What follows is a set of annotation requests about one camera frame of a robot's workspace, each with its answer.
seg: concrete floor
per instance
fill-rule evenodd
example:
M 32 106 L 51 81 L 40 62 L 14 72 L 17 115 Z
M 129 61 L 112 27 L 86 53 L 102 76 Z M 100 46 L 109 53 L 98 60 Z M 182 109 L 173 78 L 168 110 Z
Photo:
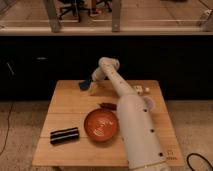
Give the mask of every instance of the concrete floor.
M 7 116 L 12 107 L 5 151 L 0 156 L 0 171 L 53 171 L 51 167 L 31 165 L 49 101 L 0 102 L 0 150 L 7 130 Z M 166 101 L 184 160 L 189 153 L 204 155 L 213 163 L 213 101 Z M 194 161 L 198 171 L 205 169 Z M 65 171 L 127 171 L 113 168 L 62 168 Z M 189 168 L 173 167 L 173 171 Z
M 57 13 L 63 6 L 54 0 Z M 68 13 L 61 21 L 63 26 L 111 27 L 112 13 L 103 5 L 102 15 L 89 17 L 81 11 L 82 22 L 76 23 L 75 17 Z M 212 0 L 122 0 L 121 27 L 142 26 L 196 26 L 207 7 L 213 8 Z M 19 0 L 5 13 L 0 15 L 2 27 L 49 27 L 48 17 L 42 0 Z

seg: office chair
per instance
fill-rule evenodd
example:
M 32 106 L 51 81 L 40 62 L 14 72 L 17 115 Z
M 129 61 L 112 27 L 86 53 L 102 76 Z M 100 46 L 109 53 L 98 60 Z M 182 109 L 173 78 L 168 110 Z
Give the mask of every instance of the office chair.
M 78 22 L 81 21 L 81 17 L 79 15 L 80 10 L 87 10 L 89 13 L 89 9 L 84 7 L 84 1 L 83 0 L 58 0 L 62 2 L 63 4 L 69 4 L 69 6 L 61 7 L 59 20 L 62 20 L 62 17 L 67 14 L 68 12 L 72 11 L 73 16 L 77 16 Z
M 100 1 L 98 1 L 96 4 L 98 5 L 98 4 L 103 3 L 103 2 L 104 2 L 104 4 L 105 4 L 105 6 L 107 6 L 108 11 L 109 11 L 109 12 L 112 12 L 112 8 L 111 8 L 110 5 L 109 5 L 109 2 L 112 2 L 112 0 L 100 0 Z

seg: wooden table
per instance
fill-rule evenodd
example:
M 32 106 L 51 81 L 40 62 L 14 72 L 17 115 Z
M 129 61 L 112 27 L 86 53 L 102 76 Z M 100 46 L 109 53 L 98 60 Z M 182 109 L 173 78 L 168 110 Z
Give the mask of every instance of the wooden table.
M 165 151 L 168 164 L 182 166 L 182 154 L 157 81 L 128 81 L 130 85 L 149 87 L 155 101 L 151 117 Z M 96 84 L 91 91 L 80 91 L 79 81 L 58 81 L 33 159 L 35 166 L 109 166 L 127 167 L 121 135 L 106 143 L 94 143 L 87 137 L 83 123 L 86 115 L 102 102 L 117 103 L 118 96 L 109 81 Z M 57 146 L 50 144 L 50 132 L 78 127 L 80 140 Z

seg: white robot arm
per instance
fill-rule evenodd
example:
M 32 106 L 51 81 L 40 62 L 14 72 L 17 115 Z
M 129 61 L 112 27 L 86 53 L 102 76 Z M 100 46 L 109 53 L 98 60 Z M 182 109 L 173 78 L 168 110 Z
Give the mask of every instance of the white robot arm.
M 99 67 L 92 74 L 92 80 L 101 81 L 108 77 L 120 97 L 117 104 L 117 117 L 124 139 L 129 169 L 171 171 L 163 155 L 145 101 L 117 73 L 118 68 L 118 60 L 102 57 L 99 60 Z

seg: cable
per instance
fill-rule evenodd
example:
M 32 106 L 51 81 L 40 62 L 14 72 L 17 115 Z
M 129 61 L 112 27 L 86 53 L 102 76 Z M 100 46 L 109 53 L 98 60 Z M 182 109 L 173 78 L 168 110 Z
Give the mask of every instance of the cable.
M 7 116 L 7 133 L 6 133 L 6 136 L 5 136 L 3 148 L 0 152 L 0 156 L 3 154 L 5 147 L 7 145 L 7 138 L 8 138 L 8 134 L 9 134 L 9 130 L 10 130 L 10 116 L 11 116 L 12 110 L 13 110 L 13 102 L 12 102 L 12 105 L 10 107 L 9 114 Z
M 198 156 L 198 157 L 200 157 L 201 159 L 203 159 L 203 160 L 207 163 L 207 165 L 209 166 L 209 168 L 211 168 L 211 171 L 213 171 L 213 166 L 211 165 L 211 163 L 210 163 L 204 156 L 202 156 L 202 155 L 200 155 L 200 154 L 198 154 L 198 153 L 190 153 L 190 154 L 187 156 L 187 158 L 186 158 L 186 162 L 187 162 L 187 165 L 189 166 L 189 168 L 190 168 L 192 171 L 196 171 L 196 170 L 195 170 L 195 169 L 191 166 L 191 164 L 190 164 L 189 159 L 190 159 L 191 156 Z

